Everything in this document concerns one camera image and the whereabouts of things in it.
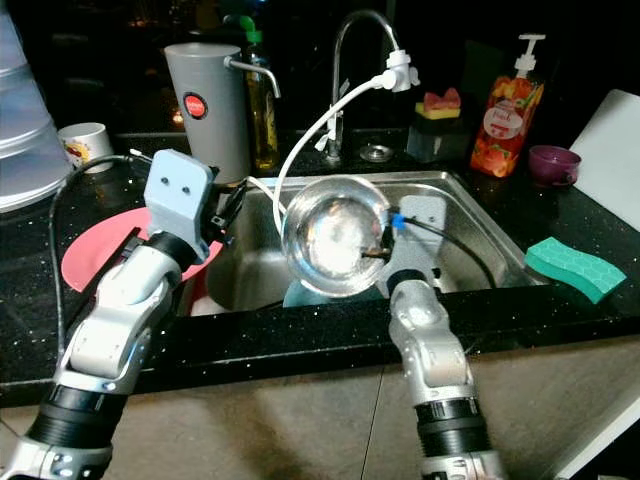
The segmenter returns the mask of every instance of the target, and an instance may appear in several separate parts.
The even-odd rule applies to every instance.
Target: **white hose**
[[[264,192],[264,194],[267,197],[269,197],[271,199],[272,202],[274,202],[273,193],[271,192],[271,190],[269,190],[269,187],[267,187],[267,185],[264,182],[261,182],[256,177],[252,177],[251,175],[249,175],[247,177],[247,182],[253,184],[256,187],[258,187],[260,190],[262,190],[262,192]],[[287,211],[287,209],[284,208],[284,205],[282,205],[282,203],[280,203],[280,202],[278,202],[278,208],[280,210],[280,213],[282,213],[283,215]]]
[[[372,88],[380,88],[383,86],[383,78],[382,75],[377,75],[373,77],[371,80],[364,82],[362,85],[358,85],[356,88],[347,93],[344,97],[342,97],[335,105],[332,105],[329,110],[326,111],[324,115],[322,115],[316,123],[314,123],[309,130],[305,132],[298,143],[291,149],[287,159],[284,161],[282,165],[282,169],[280,170],[280,175],[278,175],[278,180],[276,181],[276,187],[273,192],[273,221],[276,224],[276,230],[278,231],[278,235],[282,232],[282,220],[280,219],[280,211],[282,210],[282,205],[280,204],[280,192],[282,191],[282,184],[284,183],[284,179],[287,176],[287,172],[291,167],[291,164],[295,160],[300,150],[305,143],[309,141],[309,139],[323,126],[327,123],[331,117],[333,117],[336,113],[344,108],[344,106],[349,103],[351,100],[356,98],[361,93],[366,92]]]

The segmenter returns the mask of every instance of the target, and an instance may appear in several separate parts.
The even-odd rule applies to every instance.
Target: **dish soap bottle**
[[[250,17],[241,17],[240,24],[246,30],[249,42],[245,51],[245,61],[270,69],[269,60],[262,46],[262,32],[256,30]],[[278,164],[278,138],[271,83],[263,74],[257,72],[247,72],[246,79],[253,161],[259,169],[274,168]]]
[[[520,35],[527,51],[515,63],[515,77],[498,77],[489,94],[487,110],[471,154],[471,167],[496,177],[511,175],[544,85],[530,72],[536,65],[533,47],[545,35]]]

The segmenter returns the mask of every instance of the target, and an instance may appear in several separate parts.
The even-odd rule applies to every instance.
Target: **blue clip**
[[[407,228],[406,223],[404,223],[404,215],[399,213],[394,213],[393,217],[391,217],[391,226],[393,228],[397,228],[398,230],[404,230]]]

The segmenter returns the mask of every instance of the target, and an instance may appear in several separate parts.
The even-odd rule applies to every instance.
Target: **red plate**
[[[76,238],[67,249],[62,258],[62,277],[71,288],[81,292],[131,229],[139,227],[138,236],[143,240],[149,238],[147,226],[150,221],[151,214],[143,207],[123,212],[94,225]],[[209,258],[202,265],[189,267],[182,274],[182,281],[206,267],[221,249],[222,244],[213,242],[209,247]]]

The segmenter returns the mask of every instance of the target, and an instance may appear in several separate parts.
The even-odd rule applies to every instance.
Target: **green sponge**
[[[577,288],[593,303],[627,278],[609,262],[567,247],[553,237],[529,247],[524,261],[535,271]]]

